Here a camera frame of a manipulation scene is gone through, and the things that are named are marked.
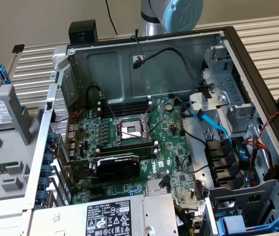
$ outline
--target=circuit board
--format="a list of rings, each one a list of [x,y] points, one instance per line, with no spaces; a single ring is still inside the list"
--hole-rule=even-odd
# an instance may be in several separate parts
[[[97,147],[103,150],[114,147],[116,126],[113,118],[98,119],[96,110],[83,112],[76,122],[83,127],[80,143],[88,142],[88,149],[84,155],[75,151],[74,158],[69,164],[72,166],[77,186],[73,195],[73,204],[96,201],[112,196],[130,196],[144,194],[149,180],[162,179],[167,173],[171,178],[171,193],[173,198],[183,207],[195,207],[197,202],[191,198],[191,189],[194,187],[194,176],[181,171],[177,160],[182,162],[189,153],[189,146],[185,135],[180,135],[179,106],[168,97],[151,99],[156,105],[148,113],[149,129],[157,126],[149,134],[146,143],[158,142],[158,153],[155,147],[131,148],[124,151],[110,152],[105,155],[133,154],[142,157],[140,161],[140,176],[122,181],[101,182],[96,178],[88,179],[88,163],[90,160],[102,158],[96,153]],[[172,111],[166,111],[166,104],[172,105]],[[193,167],[186,161],[183,168],[193,171]]]

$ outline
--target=white wall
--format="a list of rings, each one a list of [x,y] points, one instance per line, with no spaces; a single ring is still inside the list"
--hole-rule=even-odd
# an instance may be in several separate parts
[[[118,33],[140,21],[140,0],[108,0]],[[199,24],[279,15],[279,0],[204,0]],[[7,65],[16,44],[68,41],[72,21],[95,19],[98,36],[113,35],[105,0],[0,0],[0,61]]]

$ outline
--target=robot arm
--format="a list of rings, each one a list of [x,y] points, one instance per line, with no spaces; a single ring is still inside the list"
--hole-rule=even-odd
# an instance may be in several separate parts
[[[139,36],[192,30],[203,9],[203,0],[141,0]]]

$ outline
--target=motherboard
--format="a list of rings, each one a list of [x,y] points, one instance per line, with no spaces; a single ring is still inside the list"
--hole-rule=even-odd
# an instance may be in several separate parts
[[[84,110],[70,125],[69,139],[76,140],[67,144],[72,159],[67,166],[71,167],[77,183],[73,204],[147,194],[150,182],[159,183],[169,177],[165,190],[173,199],[183,207],[196,206],[194,175],[184,173],[180,167],[190,151],[185,134],[180,132],[179,106],[174,98],[168,97],[152,98],[144,104],[145,117],[143,114],[118,117],[119,112],[112,106],[108,113]],[[138,175],[117,180],[99,179],[94,173],[96,167],[99,170],[99,160],[120,156],[139,158]],[[186,158],[184,170],[193,171],[191,160]]]

